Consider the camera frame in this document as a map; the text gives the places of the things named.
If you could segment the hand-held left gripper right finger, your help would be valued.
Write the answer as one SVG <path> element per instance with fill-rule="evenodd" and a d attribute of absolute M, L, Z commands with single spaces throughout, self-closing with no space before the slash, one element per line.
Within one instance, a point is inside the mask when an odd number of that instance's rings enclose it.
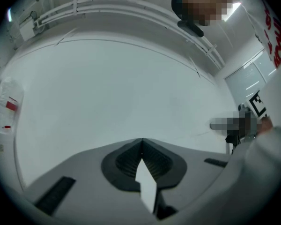
<path fill-rule="evenodd" d="M 143 138 L 142 158 L 156 182 L 154 215 L 165 219 L 201 195 L 222 173 L 230 156 Z"/>

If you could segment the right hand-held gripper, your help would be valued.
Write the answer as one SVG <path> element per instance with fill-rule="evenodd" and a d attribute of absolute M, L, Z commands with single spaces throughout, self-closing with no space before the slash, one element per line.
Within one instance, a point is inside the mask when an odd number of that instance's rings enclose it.
<path fill-rule="evenodd" d="M 240 143 L 253 140 L 261 127 L 261 119 L 267 117 L 266 107 L 256 92 L 245 103 L 239 104 L 233 117 L 212 118 L 210 129 L 226 136 L 226 143 L 236 147 Z"/>

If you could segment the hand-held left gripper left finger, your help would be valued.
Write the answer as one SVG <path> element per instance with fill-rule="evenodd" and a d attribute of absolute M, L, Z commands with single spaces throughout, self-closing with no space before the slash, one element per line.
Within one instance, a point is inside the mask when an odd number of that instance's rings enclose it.
<path fill-rule="evenodd" d="M 115 188 L 103 175 L 101 162 L 110 152 L 127 144 L 122 141 L 77 153 L 30 184 L 23 196 L 32 206 L 29 215 L 38 225 L 149 225 L 153 215 L 138 192 Z M 75 183 L 52 215 L 36 203 L 62 177 Z"/>

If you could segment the person's right hand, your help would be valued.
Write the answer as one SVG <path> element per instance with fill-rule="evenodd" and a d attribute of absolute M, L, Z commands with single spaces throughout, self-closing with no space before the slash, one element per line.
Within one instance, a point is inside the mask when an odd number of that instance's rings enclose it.
<path fill-rule="evenodd" d="M 269 117 L 263 117 L 260 120 L 259 128 L 258 128 L 258 134 L 267 132 L 273 128 L 272 121 Z"/>

